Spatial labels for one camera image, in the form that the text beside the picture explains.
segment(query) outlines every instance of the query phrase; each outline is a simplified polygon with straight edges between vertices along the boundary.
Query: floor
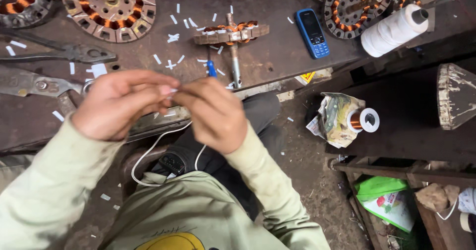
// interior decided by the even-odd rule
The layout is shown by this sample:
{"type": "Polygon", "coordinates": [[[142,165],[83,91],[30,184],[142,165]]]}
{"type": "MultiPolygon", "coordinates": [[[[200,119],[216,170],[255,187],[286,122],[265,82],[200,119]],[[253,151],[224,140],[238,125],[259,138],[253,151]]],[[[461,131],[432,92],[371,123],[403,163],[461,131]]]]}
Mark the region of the floor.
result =
{"type": "MultiPolygon", "coordinates": [[[[324,229],[331,249],[343,250],[349,247],[356,250],[372,249],[364,232],[351,219],[354,215],[347,199],[349,189],[344,186],[346,179],[340,172],[327,167],[327,161],[335,156],[325,154],[323,140],[315,137],[305,127],[304,116],[307,107],[319,92],[321,90],[315,89],[301,94],[296,93],[294,99],[281,103],[281,113],[273,124],[282,126],[287,131],[288,143],[282,150],[284,155],[276,162],[293,180],[293,186],[301,195],[301,201],[311,220],[319,223],[324,229]]],[[[119,155],[127,152],[128,148],[123,149],[119,155]]],[[[61,246],[58,245],[59,249],[64,247],[94,250],[99,246],[114,222],[117,210],[113,206],[122,205],[118,170],[118,162],[114,162],[92,191],[91,199],[81,219],[74,225],[66,242],[62,242],[61,246]],[[103,193],[110,196],[110,200],[100,198],[103,193]]]]}

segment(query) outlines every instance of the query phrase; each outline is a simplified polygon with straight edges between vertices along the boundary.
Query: mobile phone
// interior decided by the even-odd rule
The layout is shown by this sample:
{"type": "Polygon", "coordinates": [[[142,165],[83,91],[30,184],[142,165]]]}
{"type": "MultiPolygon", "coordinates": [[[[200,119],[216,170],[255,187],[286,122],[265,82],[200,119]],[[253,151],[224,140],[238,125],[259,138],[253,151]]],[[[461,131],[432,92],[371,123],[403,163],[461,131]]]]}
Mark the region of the mobile phone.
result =
{"type": "Polygon", "coordinates": [[[296,24],[312,58],[318,59],[329,55],[329,47],[314,10],[307,8],[297,11],[296,24]]]}

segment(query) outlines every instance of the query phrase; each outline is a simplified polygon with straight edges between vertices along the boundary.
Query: bolt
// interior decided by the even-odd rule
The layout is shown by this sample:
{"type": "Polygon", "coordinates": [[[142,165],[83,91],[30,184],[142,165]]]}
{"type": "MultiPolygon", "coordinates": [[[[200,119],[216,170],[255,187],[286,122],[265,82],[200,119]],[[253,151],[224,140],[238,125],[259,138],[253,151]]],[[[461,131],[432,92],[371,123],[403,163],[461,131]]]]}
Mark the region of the bolt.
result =
{"type": "Polygon", "coordinates": [[[46,82],[36,82],[36,88],[44,90],[48,87],[46,82]]]}

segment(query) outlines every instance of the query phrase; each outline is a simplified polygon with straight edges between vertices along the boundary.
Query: phone screen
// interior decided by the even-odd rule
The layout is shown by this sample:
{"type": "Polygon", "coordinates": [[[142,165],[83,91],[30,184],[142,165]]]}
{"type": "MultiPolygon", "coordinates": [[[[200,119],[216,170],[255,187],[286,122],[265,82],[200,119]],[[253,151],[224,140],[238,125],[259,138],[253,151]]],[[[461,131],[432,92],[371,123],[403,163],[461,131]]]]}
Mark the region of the phone screen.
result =
{"type": "Polygon", "coordinates": [[[312,11],[305,11],[299,14],[307,36],[311,40],[313,45],[317,45],[324,42],[324,36],[322,35],[321,28],[319,27],[318,19],[312,11]]]}

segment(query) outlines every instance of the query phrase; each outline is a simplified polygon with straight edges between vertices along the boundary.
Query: rusty metal surface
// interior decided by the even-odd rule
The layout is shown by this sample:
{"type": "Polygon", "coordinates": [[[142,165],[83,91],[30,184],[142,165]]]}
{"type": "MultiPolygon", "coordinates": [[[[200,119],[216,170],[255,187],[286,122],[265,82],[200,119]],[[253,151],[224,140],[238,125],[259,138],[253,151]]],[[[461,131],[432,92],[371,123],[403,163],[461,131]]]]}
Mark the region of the rusty metal surface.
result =
{"type": "MultiPolygon", "coordinates": [[[[197,59],[206,59],[207,50],[205,46],[194,43],[193,36],[197,32],[193,27],[187,29],[183,20],[192,18],[198,28],[224,24],[230,5],[233,5],[237,22],[252,18],[259,24],[270,26],[269,34],[240,45],[242,89],[367,57],[360,40],[338,39],[329,32],[324,35],[330,55],[317,60],[310,57],[297,26],[291,24],[287,17],[293,19],[295,12],[305,7],[322,11],[321,4],[315,0],[159,0],[156,22],[150,32],[144,38],[128,44],[107,43],[94,38],[67,18],[65,10],[59,11],[51,22],[27,31],[52,40],[83,42],[115,52],[119,60],[106,64],[108,72],[146,68],[175,76],[182,83],[187,83],[206,76],[207,68],[197,59]],[[176,13],[177,3],[180,3],[179,14],[176,13]],[[212,21],[214,13],[217,13],[215,22],[212,21]],[[175,16],[178,24],[172,22],[170,15],[175,16]],[[168,34],[177,33],[180,34],[179,40],[167,43],[168,34]],[[156,62],[154,54],[157,54],[162,64],[156,62]],[[182,55],[184,59],[177,64],[182,55]],[[166,68],[168,60],[177,65],[173,69],[166,68]]],[[[467,20],[463,16],[456,20],[461,19],[467,20]]],[[[445,25],[445,28],[452,30],[452,25],[445,25]]],[[[24,43],[26,49],[14,46],[17,54],[45,51],[29,42],[24,43]]],[[[8,54],[3,49],[6,45],[6,42],[0,42],[0,54],[3,56],[8,54]]],[[[226,85],[231,83],[233,76],[228,48],[225,47],[220,55],[212,49],[211,58],[215,67],[226,74],[218,75],[218,80],[226,85]]],[[[68,61],[41,61],[17,66],[45,76],[80,83],[84,83],[86,78],[93,78],[92,73],[86,72],[91,66],[80,63],[75,64],[76,72],[70,75],[68,61]]],[[[72,98],[75,104],[80,104],[79,95],[72,93],[72,98]]],[[[55,110],[60,111],[55,98],[0,95],[0,104],[0,151],[51,138],[61,126],[61,122],[51,114],[55,110]]]]}

